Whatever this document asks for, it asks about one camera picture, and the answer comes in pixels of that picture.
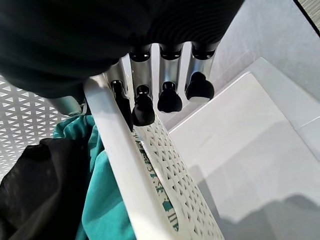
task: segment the black fabric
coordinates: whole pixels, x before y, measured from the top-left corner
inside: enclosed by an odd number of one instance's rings
[[[0,240],[74,239],[89,170],[88,141],[28,146],[0,184]]]
[[[243,0],[1,0],[0,73],[46,98],[79,95],[130,47],[221,40]]]

